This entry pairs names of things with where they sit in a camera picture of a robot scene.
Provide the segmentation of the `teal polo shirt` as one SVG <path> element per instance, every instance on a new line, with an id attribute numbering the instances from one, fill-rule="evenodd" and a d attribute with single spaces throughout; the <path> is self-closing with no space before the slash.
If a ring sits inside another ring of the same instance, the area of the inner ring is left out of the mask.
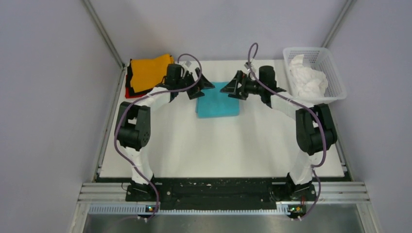
<path id="1" fill-rule="evenodd" d="M 213 82 L 215 88 L 204 89 L 204 96 L 197 99 L 195 112 L 198 118 L 235 117 L 240 114 L 238 99 L 220 92 L 228 82 Z"/>

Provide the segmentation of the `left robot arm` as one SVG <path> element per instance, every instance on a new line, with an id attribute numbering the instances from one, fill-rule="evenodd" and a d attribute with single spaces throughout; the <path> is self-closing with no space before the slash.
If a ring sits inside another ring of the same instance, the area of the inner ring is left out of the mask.
<path id="1" fill-rule="evenodd" d="M 202 90 L 213 89 L 214 85 L 203 75 L 203 67 L 194 72 L 187 65 L 169 64 L 163 80 L 149 93 L 133 102 L 122 102 L 119 106 L 114 131 L 116 152 L 126 160 L 132 169 L 132 182 L 139 185 L 137 194 L 143 200 L 154 198 L 156 188 L 144 147 L 151 138 L 151 114 L 172 102 L 179 93 L 186 93 L 190 100 L 204 96 Z"/>

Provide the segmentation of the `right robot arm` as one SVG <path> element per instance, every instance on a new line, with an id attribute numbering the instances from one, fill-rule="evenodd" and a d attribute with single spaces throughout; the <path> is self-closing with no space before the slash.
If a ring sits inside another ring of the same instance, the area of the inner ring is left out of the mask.
<path id="1" fill-rule="evenodd" d="M 272 66 L 259 68 L 259 76 L 237 71 L 234 78 L 220 92 L 230 98 L 246 100 L 250 94 L 260 96 L 268 107 L 278 110 L 295 121 L 299 152 L 287 174 L 285 194 L 298 200 L 309 189 L 314 169 L 321 167 L 326 153 L 337 142 L 337 132 L 328 104 L 298 102 L 277 86 Z"/>

